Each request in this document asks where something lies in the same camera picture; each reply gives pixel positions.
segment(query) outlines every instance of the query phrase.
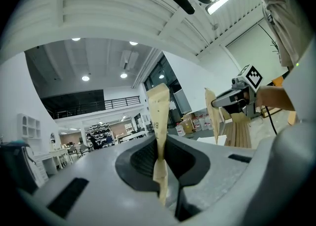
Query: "ceiling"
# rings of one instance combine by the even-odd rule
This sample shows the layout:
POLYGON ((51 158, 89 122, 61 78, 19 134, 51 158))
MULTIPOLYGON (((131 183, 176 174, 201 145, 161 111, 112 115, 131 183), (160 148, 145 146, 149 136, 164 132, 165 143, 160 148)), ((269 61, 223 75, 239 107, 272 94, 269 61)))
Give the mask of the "ceiling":
MULTIPOLYGON (((261 0, 229 0, 211 16, 205 5, 197 0, 191 3, 196 12, 190 16, 173 0, 21 0, 0 40, 0 62, 38 45, 72 37, 137 41, 198 62, 209 46, 231 33, 261 0), (211 23, 219 24, 216 31, 211 23)), ((76 48, 81 53, 84 46, 76 48)), ((80 61, 73 63, 72 72, 85 71, 87 60, 74 58, 80 61)))
POLYGON ((60 81, 81 80, 86 75, 92 79, 121 79, 120 74, 125 72, 135 79, 151 50, 145 45, 132 46, 129 42, 118 40, 80 39, 37 46, 25 54, 32 80, 37 87, 41 87, 60 81), (134 67, 129 70, 120 66, 125 50, 138 56, 134 67))

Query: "fluorescent light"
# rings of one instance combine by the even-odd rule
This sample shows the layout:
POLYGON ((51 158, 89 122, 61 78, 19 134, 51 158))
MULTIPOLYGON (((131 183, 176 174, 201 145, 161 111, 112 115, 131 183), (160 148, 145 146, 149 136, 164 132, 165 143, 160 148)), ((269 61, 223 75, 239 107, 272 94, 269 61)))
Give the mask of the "fluorescent light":
POLYGON ((84 81, 89 81, 90 78, 89 78, 88 76, 83 76, 83 77, 82 77, 82 80, 84 80, 84 81))
POLYGON ((226 3, 228 0, 219 0, 215 3, 213 3, 211 6, 207 7, 206 10, 209 15, 212 15, 219 7, 221 7, 224 3, 226 3))

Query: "white table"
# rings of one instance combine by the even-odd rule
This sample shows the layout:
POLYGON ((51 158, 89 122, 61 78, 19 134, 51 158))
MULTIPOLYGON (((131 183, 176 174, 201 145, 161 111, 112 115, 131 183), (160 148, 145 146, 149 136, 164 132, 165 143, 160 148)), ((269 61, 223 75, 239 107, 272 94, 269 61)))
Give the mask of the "white table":
POLYGON ((68 161, 68 157, 67 157, 68 150, 67 149, 58 149, 58 150, 50 151, 49 153, 50 153, 50 155, 52 157, 56 157, 57 158, 58 165, 62 169, 63 166, 61 165, 59 157, 63 156, 63 155, 66 155, 66 161, 68 161))
POLYGON ((138 132, 136 134, 125 136, 124 138, 122 138, 122 141, 128 141, 128 140, 131 140, 131 139, 134 139, 134 138, 137 138, 139 136, 146 135, 146 134, 148 134, 148 131, 141 131, 141 132, 138 132))

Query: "white pillar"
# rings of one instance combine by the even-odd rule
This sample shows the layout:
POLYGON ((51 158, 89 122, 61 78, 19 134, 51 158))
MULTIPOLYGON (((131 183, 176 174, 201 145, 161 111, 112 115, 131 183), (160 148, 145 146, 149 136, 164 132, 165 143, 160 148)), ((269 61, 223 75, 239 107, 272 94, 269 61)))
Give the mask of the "white pillar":
POLYGON ((82 142, 84 145, 88 146, 87 137, 85 136, 85 130, 84 130, 84 125, 82 121, 81 121, 80 129, 81 129, 82 142))
POLYGON ((134 117, 131 117, 130 119, 132 121, 132 125, 133 125, 133 128, 134 128, 134 131, 137 131, 137 125, 136 125, 134 117))
POLYGON ((146 124, 145 124, 144 117, 143 117, 142 114, 140 115, 140 118, 142 119, 142 122, 143 122, 143 126, 144 126, 145 131, 148 131, 148 129, 147 129, 147 127, 146 127, 146 124))

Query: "glass window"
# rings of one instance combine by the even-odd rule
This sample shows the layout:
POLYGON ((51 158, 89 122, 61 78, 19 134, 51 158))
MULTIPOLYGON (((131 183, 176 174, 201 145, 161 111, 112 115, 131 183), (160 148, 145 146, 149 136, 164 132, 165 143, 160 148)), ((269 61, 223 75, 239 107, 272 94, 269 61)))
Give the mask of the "glass window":
POLYGON ((150 83, 149 78, 146 79, 146 81, 144 82, 145 88, 146 90, 150 90, 152 88, 152 84, 150 83))
POLYGON ((174 74, 170 64, 168 63, 168 60, 166 59, 166 57, 163 57, 160 61, 161 65, 162 65, 162 68, 164 70, 164 73, 165 73, 165 76, 166 76, 166 79, 168 81, 168 83, 172 83, 174 82, 175 80, 177 80, 177 77, 176 75, 174 74))
POLYGON ((167 84, 167 79, 164 75, 163 70, 161 69, 160 65, 157 65, 153 72, 150 75, 150 78, 152 79, 154 87, 157 85, 160 85, 162 83, 167 84))

